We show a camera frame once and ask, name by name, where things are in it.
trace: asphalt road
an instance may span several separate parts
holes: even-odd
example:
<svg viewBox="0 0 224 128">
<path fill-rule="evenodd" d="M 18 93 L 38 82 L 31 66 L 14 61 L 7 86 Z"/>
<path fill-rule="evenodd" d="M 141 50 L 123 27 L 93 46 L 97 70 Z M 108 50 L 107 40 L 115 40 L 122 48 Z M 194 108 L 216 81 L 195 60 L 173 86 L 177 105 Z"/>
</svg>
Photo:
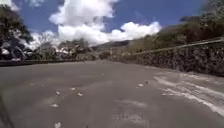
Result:
<svg viewBox="0 0 224 128">
<path fill-rule="evenodd" d="M 63 63 L 2 67 L 0 87 L 15 128 L 224 128 L 219 77 Z"/>
</svg>

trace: stone wall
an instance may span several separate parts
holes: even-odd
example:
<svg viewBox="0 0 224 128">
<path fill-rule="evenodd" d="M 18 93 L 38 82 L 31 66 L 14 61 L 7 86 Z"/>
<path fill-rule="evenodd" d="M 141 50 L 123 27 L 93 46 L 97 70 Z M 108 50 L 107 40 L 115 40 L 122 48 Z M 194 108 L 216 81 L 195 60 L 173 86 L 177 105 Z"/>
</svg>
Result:
<svg viewBox="0 0 224 128">
<path fill-rule="evenodd" d="M 111 60 L 224 76 L 224 41 L 219 39 L 134 55 L 112 57 Z"/>
<path fill-rule="evenodd" d="M 64 62 L 77 62 L 75 60 L 46 60 L 46 61 L 38 61 L 38 60 L 29 60 L 29 61 L 0 61 L 0 67 L 10 67 L 10 66 L 25 66 L 25 65 L 34 65 L 34 64 L 50 64 L 50 63 L 64 63 Z"/>
</svg>

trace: blue sky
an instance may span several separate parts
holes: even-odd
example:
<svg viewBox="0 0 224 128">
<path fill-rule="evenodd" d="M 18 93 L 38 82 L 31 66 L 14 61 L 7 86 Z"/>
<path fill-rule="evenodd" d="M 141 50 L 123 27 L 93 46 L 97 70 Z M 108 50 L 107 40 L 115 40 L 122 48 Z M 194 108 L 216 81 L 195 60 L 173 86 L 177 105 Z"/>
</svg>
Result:
<svg viewBox="0 0 224 128">
<path fill-rule="evenodd" d="M 2 1 L 19 8 L 32 32 L 51 31 L 62 39 L 103 43 L 155 34 L 162 27 L 177 24 L 183 16 L 200 13 L 204 0 Z"/>
<path fill-rule="evenodd" d="M 21 1 L 23 0 L 14 0 L 17 5 Z M 107 29 L 119 28 L 130 21 L 148 24 L 156 20 L 162 26 L 176 24 L 183 16 L 199 13 L 202 2 L 203 0 L 121 0 L 114 6 L 115 17 L 106 20 Z M 31 29 L 57 32 L 57 25 L 51 23 L 49 17 L 62 3 L 63 0 L 46 0 L 40 7 L 30 7 L 23 3 L 19 14 Z"/>
</svg>

